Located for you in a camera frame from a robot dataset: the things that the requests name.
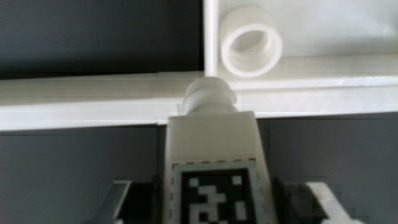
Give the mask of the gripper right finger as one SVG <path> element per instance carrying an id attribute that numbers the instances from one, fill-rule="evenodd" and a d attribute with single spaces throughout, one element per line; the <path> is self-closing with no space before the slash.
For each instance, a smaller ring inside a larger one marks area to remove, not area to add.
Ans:
<path id="1" fill-rule="evenodd" d="M 366 224 L 350 216 L 323 182 L 273 179 L 273 200 L 278 224 Z"/>

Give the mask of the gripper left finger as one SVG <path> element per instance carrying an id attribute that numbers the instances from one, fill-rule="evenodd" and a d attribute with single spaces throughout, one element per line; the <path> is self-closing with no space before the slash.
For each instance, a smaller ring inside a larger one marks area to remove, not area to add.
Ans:
<path id="1" fill-rule="evenodd" d="M 87 224 L 158 224 L 156 199 L 152 182 L 117 180 Z"/>

